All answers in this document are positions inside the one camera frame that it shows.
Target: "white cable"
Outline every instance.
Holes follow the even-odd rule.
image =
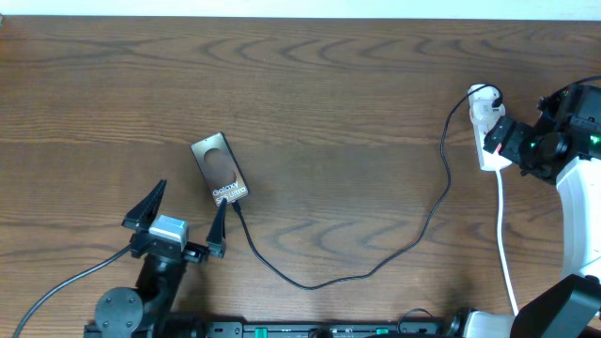
[[[501,257],[501,266],[503,269],[503,276],[505,277],[505,285],[507,285],[507,294],[509,295],[509,301],[511,302],[511,308],[514,311],[514,315],[517,315],[519,311],[517,309],[516,296],[514,295],[514,288],[511,286],[511,279],[509,277],[509,269],[507,268],[507,260],[505,259],[505,250],[503,249],[503,180],[501,178],[501,170],[495,170],[497,174],[497,185],[499,186],[499,215],[497,216],[497,245],[499,246],[499,256]]]

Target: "wood grain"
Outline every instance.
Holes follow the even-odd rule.
[[[304,284],[365,273],[411,243],[442,192],[439,136],[477,82],[533,122],[541,95],[601,72],[599,23],[8,17],[0,31],[0,336],[53,285],[126,245],[123,215],[161,178],[162,213],[204,242],[215,212],[189,145],[223,131],[252,196],[259,250]],[[366,281],[305,292],[226,222],[225,259],[190,266],[176,307],[269,320],[395,320],[414,307],[508,314],[496,182],[464,106],[453,188],[424,241]],[[554,188],[504,171],[519,304],[559,279]],[[133,286],[124,257],[50,299],[23,337],[78,337],[96,301]]]

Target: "power outlet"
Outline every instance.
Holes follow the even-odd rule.
[[[478,89],[483,84],[474,84],[468,90],[468,93]],[[492,102],[499,97],[499,91],[491,86],[482,88],[470,95],[470,120],[473,124],[473,133],[476,139],[476,151],[478,152],[478,162],[480,169],[485,171],[495,171],[505,168],[511,164],[511,161],[499,156],[499,154],[490,154],[483,150],[486,134],[495,126],[497,120],[505,115],[505,106],[493,108]]]

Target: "white power strip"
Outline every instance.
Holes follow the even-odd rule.
[[[478,89],[482,84],[470,87],[468,93]],[[470,120],[473,124],[473,133],[476,138],[476,150],[480,169],[485,171],[496,171],[511,164],[511,161],[483,150],[486,134],[495,127],[497,120],[505,115],[505,106],[493,108],[492,101],[499,97],[499,91],[493,87],[485,87],[470,95]]]

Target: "white background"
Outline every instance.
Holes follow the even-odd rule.
[[[3,14],[601,20],[601,0],[0,0]]]

